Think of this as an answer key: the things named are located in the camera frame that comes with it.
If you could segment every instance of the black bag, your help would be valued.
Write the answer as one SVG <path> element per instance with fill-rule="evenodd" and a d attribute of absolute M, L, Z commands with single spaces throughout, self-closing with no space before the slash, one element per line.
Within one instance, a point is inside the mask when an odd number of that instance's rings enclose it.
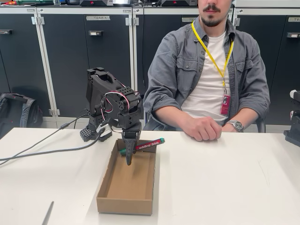
<path fill-rule="evenodd" d="M 42 122 L 36 100 L 15 93 L 0 96 L 0 139 L 12 128 L 38 128 Z"/>

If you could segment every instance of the man's left hand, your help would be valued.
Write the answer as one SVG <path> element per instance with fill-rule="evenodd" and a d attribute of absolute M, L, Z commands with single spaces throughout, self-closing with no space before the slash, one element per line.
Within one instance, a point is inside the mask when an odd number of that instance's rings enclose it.
<path fill-rule="evenodd" d="M 222 127 L 222 132 L 232 132 L 232 133 L 237 133 L 238 131 L 234 128 L 232 124 L 225 124 Z"/>

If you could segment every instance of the cardboard tray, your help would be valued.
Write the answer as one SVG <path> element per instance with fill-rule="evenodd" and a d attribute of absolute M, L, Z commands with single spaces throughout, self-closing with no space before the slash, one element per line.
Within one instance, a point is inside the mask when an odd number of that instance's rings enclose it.
<path fill-rule="evenodd" d="M 98 212 L 151 215 L 156 146 L 136 152 L 130 166 L 120 155 L 123 148 L 123 140 L 118 139 L 97 195 Z"/>

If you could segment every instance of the id badge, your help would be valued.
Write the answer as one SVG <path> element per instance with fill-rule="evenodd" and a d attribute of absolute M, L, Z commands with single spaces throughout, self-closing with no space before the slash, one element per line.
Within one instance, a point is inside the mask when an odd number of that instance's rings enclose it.
<path fill-rule="evenodd" d="M 230 104 L 230 95 L 224 94 L 222 104 L 221 104 L 221 110 L 220 110 L 221 115 L 228 115 L 229 104 Z"/>

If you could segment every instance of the gray denim jacket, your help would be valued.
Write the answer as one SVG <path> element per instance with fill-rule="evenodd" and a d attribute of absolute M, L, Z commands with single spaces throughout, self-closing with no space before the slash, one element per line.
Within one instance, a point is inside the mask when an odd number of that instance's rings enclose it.
<path fill-rule="evenodd" d="M 194 26 L 207 46 L 209 37 L 201 28 L 199 18 L 195 20 Z M 251 35 L 235 30 L 227 20 L 224 40 L 226 58 L 231 39 L 234 41 L 234 48 L 228 63 L 231 93 L 229 118 L 242 108 L 251 108 L 260 118 L 264 118 L 270 97 L 258 44 Z M 205 50 L 191 24 L 164 37 L 148 72 L 149 87 L 143 107 L 147 113 L 151 113 L 151 117 L 144 130 L 175 130 L 157 120 L 152 113 L 164 106 L 174 106 L 181 110 L 183 102 L 198 84 L 204 60 Z"/>

